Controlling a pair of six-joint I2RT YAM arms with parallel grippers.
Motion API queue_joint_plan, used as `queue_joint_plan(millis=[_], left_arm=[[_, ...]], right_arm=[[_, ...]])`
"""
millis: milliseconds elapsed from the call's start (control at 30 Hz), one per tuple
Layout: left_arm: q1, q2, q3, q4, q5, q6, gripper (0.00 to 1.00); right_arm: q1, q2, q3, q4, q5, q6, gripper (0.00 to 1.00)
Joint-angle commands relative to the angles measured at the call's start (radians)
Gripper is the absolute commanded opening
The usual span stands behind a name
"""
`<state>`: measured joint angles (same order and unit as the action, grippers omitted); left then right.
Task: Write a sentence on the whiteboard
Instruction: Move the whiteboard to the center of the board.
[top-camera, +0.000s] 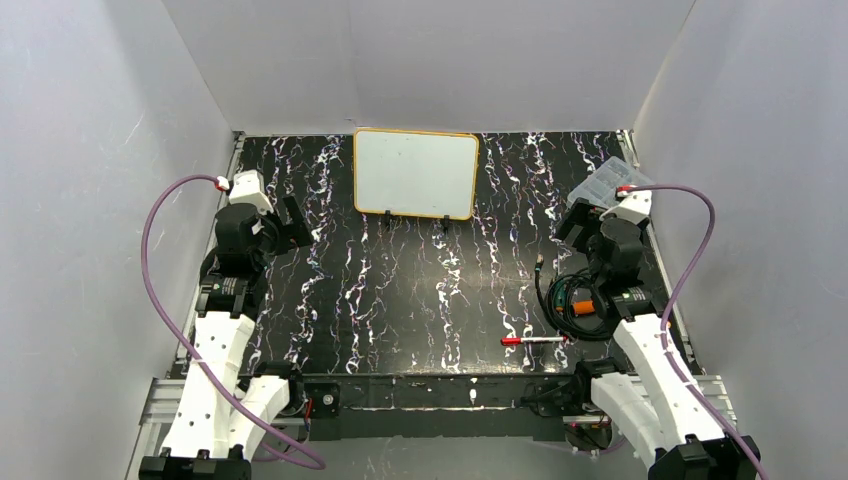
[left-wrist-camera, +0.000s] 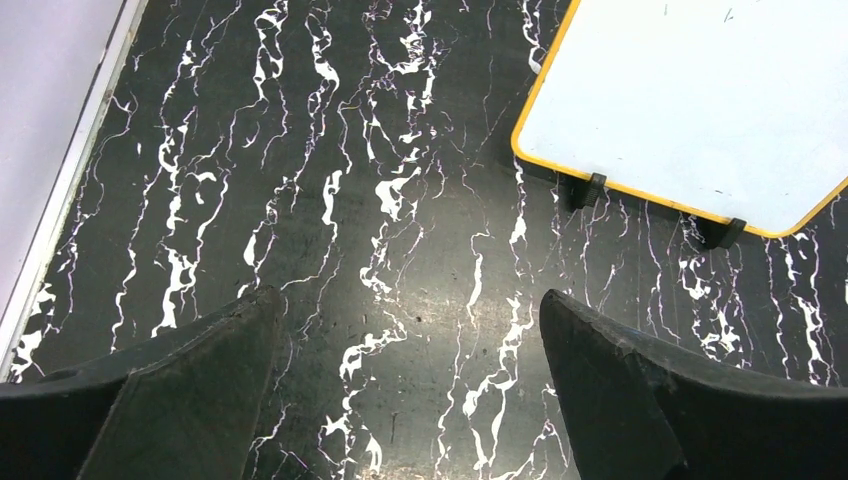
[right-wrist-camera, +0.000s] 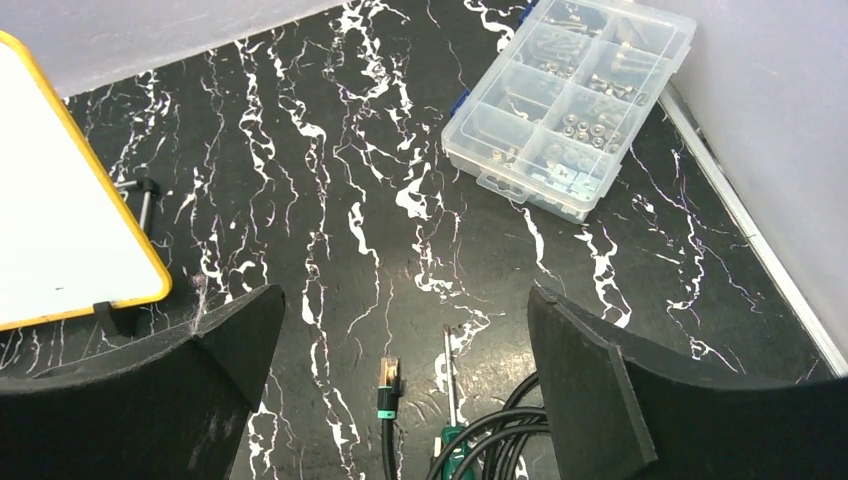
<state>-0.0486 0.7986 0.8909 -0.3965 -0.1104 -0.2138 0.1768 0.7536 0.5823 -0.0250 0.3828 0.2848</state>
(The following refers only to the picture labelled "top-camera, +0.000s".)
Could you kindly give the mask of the yellow framed whiteboard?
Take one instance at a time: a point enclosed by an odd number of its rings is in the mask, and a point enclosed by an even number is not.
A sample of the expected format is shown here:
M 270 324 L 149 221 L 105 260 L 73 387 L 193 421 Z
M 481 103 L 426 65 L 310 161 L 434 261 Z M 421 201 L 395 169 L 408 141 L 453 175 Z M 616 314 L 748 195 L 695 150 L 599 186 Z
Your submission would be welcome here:
M 360 128 L 353 135 L 353 204 L 360 213 L 472 217 L 479 139 L 468 133 Z

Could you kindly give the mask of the red white marker pen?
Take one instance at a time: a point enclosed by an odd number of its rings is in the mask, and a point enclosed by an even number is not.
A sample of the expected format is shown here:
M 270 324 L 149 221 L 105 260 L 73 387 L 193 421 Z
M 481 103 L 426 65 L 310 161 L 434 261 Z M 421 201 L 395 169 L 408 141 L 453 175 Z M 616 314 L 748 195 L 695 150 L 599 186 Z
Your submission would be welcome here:
M 528 337 L 504 337 L 500 340 L 500 344 L 504 347 L 512 347 L 518 345 L 530 344 L 556 344 L 565 343 L 569 340 L 568 336 L 528 336 Z

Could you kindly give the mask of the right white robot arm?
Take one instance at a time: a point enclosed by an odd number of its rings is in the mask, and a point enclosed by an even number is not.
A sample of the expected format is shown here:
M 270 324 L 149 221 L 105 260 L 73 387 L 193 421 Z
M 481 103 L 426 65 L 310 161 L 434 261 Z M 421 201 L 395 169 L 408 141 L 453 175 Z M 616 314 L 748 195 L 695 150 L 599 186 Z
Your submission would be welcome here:
M 633 366 L 583 361 L 572 398 L 612 420 L 650 479 L 755 479 L 760 452 L 706 399 L 668 337 L 667 309 L 640 278 L 651 195 L 631 193 L 611 208 L 575 200 L 557 237 L 588 260 L 594 313 Z

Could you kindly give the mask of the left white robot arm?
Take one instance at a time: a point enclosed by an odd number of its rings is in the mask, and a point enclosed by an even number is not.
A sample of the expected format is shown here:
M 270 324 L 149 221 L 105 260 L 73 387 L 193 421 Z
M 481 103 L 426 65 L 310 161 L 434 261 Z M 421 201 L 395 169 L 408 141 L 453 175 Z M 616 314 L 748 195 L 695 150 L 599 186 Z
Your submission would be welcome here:
M 229 311 L 208 311 L 198 319 L 212 336 L 215 348 L 200 352 L 176 327 L 155 293 L 149 272 L 149 235 L 155 216 L 169 191 L 154 202 L 145 221 L 141 240 L 141 273 L 154 309 L 178 342 L 189 351 L 192 364 L 183 388 L 177 416 L 169 431 L 168 445 L 156 456 L 142 459 L 141 479 L 250 479 L 251 461 L 266 435 L 271 435 L 301 453 L 302 459 L 271 447 L 266 451 L 280 461 L 311 470 L 324 470 L 326 462 L 307 445 L 270 424 L 283 409 L 288 380 L 264 375 L 251 380 L 246 396 L 239 400 L 236 388 L 241 356 L 252 329 L 250 318 L 233 318 Z

